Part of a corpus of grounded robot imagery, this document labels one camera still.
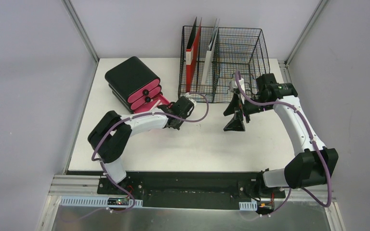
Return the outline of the black pink drawer unit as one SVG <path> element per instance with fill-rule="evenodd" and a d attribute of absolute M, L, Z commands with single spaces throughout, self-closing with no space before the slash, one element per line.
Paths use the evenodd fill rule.
<path fill-rule="evenodd" d="M 108 70 L 105 80 L 131 113 L 149 111 L 155 103 L 170 104 L 163 96 L 160 78 L 136 56 Z"/>

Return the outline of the red notebook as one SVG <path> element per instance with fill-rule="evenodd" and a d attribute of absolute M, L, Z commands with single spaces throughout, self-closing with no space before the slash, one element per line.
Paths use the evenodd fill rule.
<path fill-rule="evenodd" d="M 188 43 L 186 46 L 185 61 L 186 61 L 186 92 L 191 91 L 194 72 L 196 69 L 198 59 L 198 49 L 200 41 L 200 26 L 201 21 L 197 24 L 198 18 L 194 20 L 194 24 L 189 35 Z"/>

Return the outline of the grey notebook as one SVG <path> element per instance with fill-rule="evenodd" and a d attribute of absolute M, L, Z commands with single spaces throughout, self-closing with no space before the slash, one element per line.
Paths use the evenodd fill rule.
<path fill-rule="evenodd" d="M 220 19 L 216 18 L 213 31 L 211 34 L 211 39 L 208 44 L 206 55 L 205 55 L 204 68 L 203 68 L 203 74 L 202 74 L 202 80 L 201 80 L 202 85 L 207 84 L 207 79 L 208 79 L 208 76 L 211 70 L 219 23 L 220 23 Z"/>

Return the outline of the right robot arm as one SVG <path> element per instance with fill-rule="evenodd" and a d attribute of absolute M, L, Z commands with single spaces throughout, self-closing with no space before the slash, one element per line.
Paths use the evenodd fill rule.
<path fill-rule="evenodd" d="M 224 131 L 245 131 L 245 124 L 255 113 L 274 110 L 284 125 L 294 150 L 294 158 L 282 169 L 266 170 L 254 184 L 260 197 L 267 197 L 275 187 L 305 188 L 327 184 L 338 161 L 334 148 L 327 148 L 302 112 L 298 93 L 291 83 L 277 83 L 274 74 L 256 79 L 258 92 L 248 97 L 240 71 L 231 83 L 233 97 L 224 115 L 233 118 Z"/>

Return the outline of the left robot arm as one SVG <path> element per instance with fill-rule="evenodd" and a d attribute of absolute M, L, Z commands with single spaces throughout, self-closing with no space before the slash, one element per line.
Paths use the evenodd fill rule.
<path fill-rule="evenodd" d="M 103 116 L 87 140 L 99 155 L 104 172 L 110 176 L 109 188 L 115 194 L 123 194 L 128 188 L 121 156 L 129 138 L 153 129 L 179 129 L 195 106 L 193 99 L 182 96 L 176 102 L 154 106 L 149 111 L 131 115 L 109 111 Z"/>

